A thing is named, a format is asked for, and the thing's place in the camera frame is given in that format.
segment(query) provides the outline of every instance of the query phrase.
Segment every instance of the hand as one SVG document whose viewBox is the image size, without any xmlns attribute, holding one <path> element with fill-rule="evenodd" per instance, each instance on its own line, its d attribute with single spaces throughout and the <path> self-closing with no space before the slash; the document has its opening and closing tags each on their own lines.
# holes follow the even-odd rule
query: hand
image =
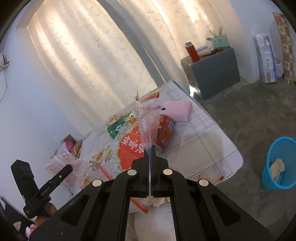
<svg viewBox="0 0 296 241">
<path fill-rule="evenodd" d="M 57 209 L 56 209 L 56 207 L 52 203 L 49 203 L 49 204 L 50 204 L 50 206 L 49 206 L 50 215 L 52 215 L 55 212 L 57 212 Z M 38 216 L 35 219 L 35 225 L 37 227 L 39 227 L 46 219 L 48 219 L 48 218 L 47 217 L 44 217 L 44 216 Z"/>
</svg>

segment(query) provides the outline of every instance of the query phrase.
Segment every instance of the chopsticks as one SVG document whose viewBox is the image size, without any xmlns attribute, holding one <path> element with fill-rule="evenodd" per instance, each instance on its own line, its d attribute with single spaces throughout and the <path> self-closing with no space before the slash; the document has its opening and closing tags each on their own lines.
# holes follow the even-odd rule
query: chopsticks
<svg viewBox="0 0 296 241">
<path fill-rule="evenodd" d="M 215 33 L 215 31 L 214 31 L 213 29 L 210 30 L 209 32 L 210 32 L 210 34 L 213 35 L 214 37 L 217 37 L 217 34 Z M 219 28 L 218 28 L 218 34 L 219 34 L 219 36 L 222 35 L 222 27 L 219 27 Z"/>
</svg>

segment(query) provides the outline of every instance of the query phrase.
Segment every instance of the pink ball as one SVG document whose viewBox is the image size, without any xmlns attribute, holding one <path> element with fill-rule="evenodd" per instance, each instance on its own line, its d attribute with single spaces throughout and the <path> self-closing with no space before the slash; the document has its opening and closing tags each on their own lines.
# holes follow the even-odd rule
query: pink ball
<svg viewBox="0 0 296 241">
<path fill-rule="evenodd" d="M 72 141 L 66 141 L 66 147 L 69 152 L 72 152 L 74 149 L 74 143 Z"/>
</svg>

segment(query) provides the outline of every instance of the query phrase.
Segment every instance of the pink sponge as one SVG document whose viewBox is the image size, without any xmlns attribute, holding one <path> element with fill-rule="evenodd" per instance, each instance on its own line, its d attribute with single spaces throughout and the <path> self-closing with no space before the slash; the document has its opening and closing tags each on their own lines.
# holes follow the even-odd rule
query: pink sponge
<svg viewBox="0 0 296 241">
<path fill-rule="evenodd" d="M 162 115 L 170 117 L 173 121 L 188 121 L 192 102 L 188 100 L 168 100 L 163 106 L 165 107 L 165 110 L 161 112 Z"/>
</svg>

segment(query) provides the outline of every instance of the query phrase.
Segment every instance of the concrete floor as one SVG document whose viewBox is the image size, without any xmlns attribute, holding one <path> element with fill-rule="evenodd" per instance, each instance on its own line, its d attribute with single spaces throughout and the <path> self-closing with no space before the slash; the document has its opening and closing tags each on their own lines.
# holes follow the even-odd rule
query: concrete floor
<svg viewBox="0 0 296 241">
<path fill-rule="evenodd" d="M 272 142 L 281 136 L 296 139 L 296 87 L 284 80 L 275 84 L 241 80 L 199 102 L 244 158 L 243 167 L 217 187 L 276 239 L 296 213 L 296 186 L 267 191 L 262 188 L 260 176 Z"/>
</svg>

